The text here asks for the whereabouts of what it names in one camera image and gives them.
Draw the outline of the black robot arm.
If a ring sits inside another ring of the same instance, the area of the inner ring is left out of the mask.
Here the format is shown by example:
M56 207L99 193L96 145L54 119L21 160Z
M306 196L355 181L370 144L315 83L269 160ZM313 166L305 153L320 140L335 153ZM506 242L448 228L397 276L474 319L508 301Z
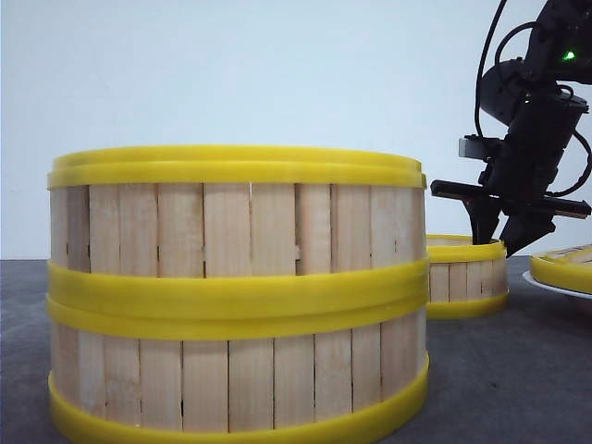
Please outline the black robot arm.
M475 85L476 111L506 125L506 136L477 132L460 139L461 157L486 164L475 185L431 184L433 195L463 203L475 244L489 243L499 216L506 215L500 239L508 255L553 232L554 216L585 218L591 213L586 202L567 197L586 182L590 166L567 190L549 190L569 140L590 147L576 129L588 105L569 84L591 81L591 4L548 1L536 20L510 31L497 50L522 30L531 32L525 56L506 61L496 56L491 69L478 71Z

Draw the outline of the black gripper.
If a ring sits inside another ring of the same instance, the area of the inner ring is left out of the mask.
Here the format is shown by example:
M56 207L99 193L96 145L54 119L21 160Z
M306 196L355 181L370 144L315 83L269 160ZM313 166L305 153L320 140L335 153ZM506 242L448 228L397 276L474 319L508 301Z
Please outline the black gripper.
M501 240L509 258L555 231L554 216L586 218L587 203L550 194L549 186L576 126L588 106L567 94L534 94L519 103L495 158L489 159L476 185L446 180L431 183L434 196L463 203L473 244L489 244L501 213L509 216Z

